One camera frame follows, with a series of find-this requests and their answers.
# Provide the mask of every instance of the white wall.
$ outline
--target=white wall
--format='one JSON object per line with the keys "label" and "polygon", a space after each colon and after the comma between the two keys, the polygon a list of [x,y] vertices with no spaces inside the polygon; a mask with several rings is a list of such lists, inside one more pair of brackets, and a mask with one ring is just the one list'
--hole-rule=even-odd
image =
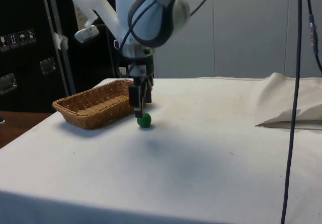
{"label": "white wall", "polygon": [[[193,10],[202,0],[188,0]],[[322,0],[312,0],[322,28]],[[303,0],[302,76],[320,76]],[[297,0],[209,0],[183,31],[156,49],[155,76],[262,78],[295,73]]]}

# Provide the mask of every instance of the white cloth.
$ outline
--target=white cloth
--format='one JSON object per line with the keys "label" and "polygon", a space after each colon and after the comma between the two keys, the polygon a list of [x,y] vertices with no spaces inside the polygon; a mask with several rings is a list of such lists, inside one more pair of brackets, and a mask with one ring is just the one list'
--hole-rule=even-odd
{"label": "white cloth", "polygon": [[[266,127],[290,127],[294,99],[295,80],[274,73],[263,79],[254,94],[256,102],[256,125]],[[322,79],[301,79],[298,106],[298,129],[322,130]]]}
{"label": "white cloth", "polygon": [[[0,223],[279,223],[289,131],[254,126],[260,82],[156,79],[148,130],[54,114],[0,150]],[[296,133],[287,222],[321,223],[321,143]]]}

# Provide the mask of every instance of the floor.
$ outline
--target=floor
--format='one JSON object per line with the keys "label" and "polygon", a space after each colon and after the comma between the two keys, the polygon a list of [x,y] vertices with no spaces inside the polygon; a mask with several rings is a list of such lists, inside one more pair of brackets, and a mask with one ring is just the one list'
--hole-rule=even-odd
{"label": "floor", "polygon": [[0,148],[24,134],[32,127],[49,117],[51,113],[1,112]]}

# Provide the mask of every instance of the green ball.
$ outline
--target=green ball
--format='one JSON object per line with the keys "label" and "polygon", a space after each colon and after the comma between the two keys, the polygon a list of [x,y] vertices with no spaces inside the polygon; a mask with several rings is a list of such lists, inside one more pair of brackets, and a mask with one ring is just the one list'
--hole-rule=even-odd
{"label": "green ball", "polygon": [[152,118],[148,113],[144,113],[142,118],[136,119],[137,124],[142,128],[149,128],[151,126]]}

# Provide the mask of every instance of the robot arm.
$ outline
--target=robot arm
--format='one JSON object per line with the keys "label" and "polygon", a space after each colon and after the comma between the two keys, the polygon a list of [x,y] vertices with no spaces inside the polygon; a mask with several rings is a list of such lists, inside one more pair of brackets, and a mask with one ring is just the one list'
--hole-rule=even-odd
{"label": "robot arm", "polygon": [[115,47],[131,65],[129,75],[133,78],[133,85],[129,87],[130,104],[134,107],[135,116],[142,117],[142,106],[151,102],[152,49],[164,45],[184,27],[190,17],[188,3],[185,0],[116,0],[114,11],[107,0],[73,1],[88,18],[86,28],[75,34],[77,40],[84,42],[86,38],[97,35],[97,29],[91,26],[97,18],[96,13],[116,38]]}

